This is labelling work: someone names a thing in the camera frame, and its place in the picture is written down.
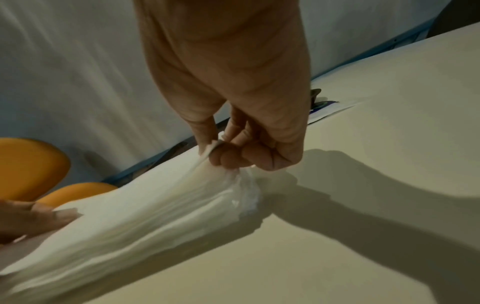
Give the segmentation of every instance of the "hand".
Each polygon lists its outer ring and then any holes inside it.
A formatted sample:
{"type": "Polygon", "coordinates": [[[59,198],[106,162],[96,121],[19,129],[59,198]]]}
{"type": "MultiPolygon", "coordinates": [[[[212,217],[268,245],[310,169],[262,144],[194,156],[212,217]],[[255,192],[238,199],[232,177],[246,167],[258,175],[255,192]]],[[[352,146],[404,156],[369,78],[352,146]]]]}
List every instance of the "hand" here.
{"type": "Polygon", "coordinates": [[[77,217],[74,209],[54,212],[40,203],[0,199],[0,244],[60,229],[77,217]]]}
{"type": "Polygon", "coordinates": [[[298,163],[310,109],[310,60],[298,0],[134,0],[146,60],[162,94],[214,165],[298,163]]]}

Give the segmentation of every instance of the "white wall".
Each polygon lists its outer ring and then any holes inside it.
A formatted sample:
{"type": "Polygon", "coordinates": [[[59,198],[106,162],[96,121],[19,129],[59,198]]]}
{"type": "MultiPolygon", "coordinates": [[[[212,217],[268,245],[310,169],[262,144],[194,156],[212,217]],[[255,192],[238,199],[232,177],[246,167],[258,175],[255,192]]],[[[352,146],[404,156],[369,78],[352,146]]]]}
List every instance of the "white wall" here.
{"type": "MultiPolygon", "coordinates": [[[[434,18],[448,0],[300,3],[316,75],[434,18]]],[[[0,136],[65,150],[70,182],[114,174],[191,135],[150,78],[129,0],[0,0],[0,75],[0,136]]]]}

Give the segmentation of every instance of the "orange chair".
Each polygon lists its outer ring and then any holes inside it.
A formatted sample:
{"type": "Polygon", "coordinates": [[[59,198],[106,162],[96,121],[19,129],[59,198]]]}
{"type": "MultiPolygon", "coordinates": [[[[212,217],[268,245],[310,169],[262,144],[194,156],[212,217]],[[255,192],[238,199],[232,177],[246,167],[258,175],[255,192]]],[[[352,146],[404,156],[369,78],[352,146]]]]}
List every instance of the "orange chair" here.
{"type": "Polygon", "coordinates": [[[56,147],[33,139],[0,138],[0,198],[60,206],[117,189],[105,183],[63,187],[38,199],[68,173],[70,161],[56,147]]]}

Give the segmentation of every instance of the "table surface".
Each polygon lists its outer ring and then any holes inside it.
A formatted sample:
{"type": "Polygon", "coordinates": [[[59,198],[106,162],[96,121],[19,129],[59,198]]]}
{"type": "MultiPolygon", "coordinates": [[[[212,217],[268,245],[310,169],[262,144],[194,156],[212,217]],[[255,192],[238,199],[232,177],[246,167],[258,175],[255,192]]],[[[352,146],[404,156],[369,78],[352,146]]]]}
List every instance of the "table surface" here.
{"type": "Polygon", "coordinates": [[[303,161],[255,170],[256,215],[64,303],[480,302],[480,24],[312,83],[361,100],[308,128],[303,161]]]}

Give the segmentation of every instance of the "blue edge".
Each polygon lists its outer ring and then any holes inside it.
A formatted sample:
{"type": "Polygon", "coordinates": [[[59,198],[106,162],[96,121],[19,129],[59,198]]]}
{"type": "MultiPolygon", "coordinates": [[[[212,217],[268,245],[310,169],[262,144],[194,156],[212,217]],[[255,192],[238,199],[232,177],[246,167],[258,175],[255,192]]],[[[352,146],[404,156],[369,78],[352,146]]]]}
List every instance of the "blue edge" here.
{"type": "MultiPolygon", "coordinates": [[[[352,59],[348,60],[348,61],[345,61],[331,69],[328,69],[326,71],[323,71],[315,76],[312,77],[312,80],[315,79],[315,78],[318,78],[328,72],[331,72],[333,70],[335,70],[336,68],[338,67],[341,67],[341,66],[344,66],[344,65],[347,65],[347,64],[350,64],[352,62],[355,62],[355,61],[358,61],[358,60],[362,60],[362,59],[365,59],[365,58],[368,58],[368,57],[371,57],[371,56],[375,56],[375,55],[378,55],[380,53],[383,53],[383,52],[386,52],[386,51],[390,51],[392,49],[394,49],[397,45],[402,45],[404,44],[405,42],[408,42],[408,41],[412,41],[412,42],[415,42],[417,40],[417,38],[419,37],[419,35],[421,35],[422,33],[424,33],[425,31],[427,31],[433,24],[435,19],[432,19],[430,21],[427,21],[401,35],[398,35],[397,37],[395,38],[392,38],[388,41],[386,41],[385,43],[382,43],[381,45],[379,46],[376,46],[356,57],[353,57],[352,59]]],[[[186,141],[189,141],[189,140],[193,140],[193,137],[190,137],[188,139],[186,139],[186,141]]],[[[149,159],[146,159],[130,168],[128,168],[127,170],[124,170],[114,176],[110,176],[106,179],[104,179],[102,182],[104,183],[108,183],[108,184],[115,184],[116,182],[128,177],[130,174],[150,165],[150,164],[153,164],[154,162],[158,161],[162,156],[164,156],[167,152],[169,151],[169,149],[163,151],[162,153],[159,153],[155,156],[152,156],[151,158],[149,159]]]]}

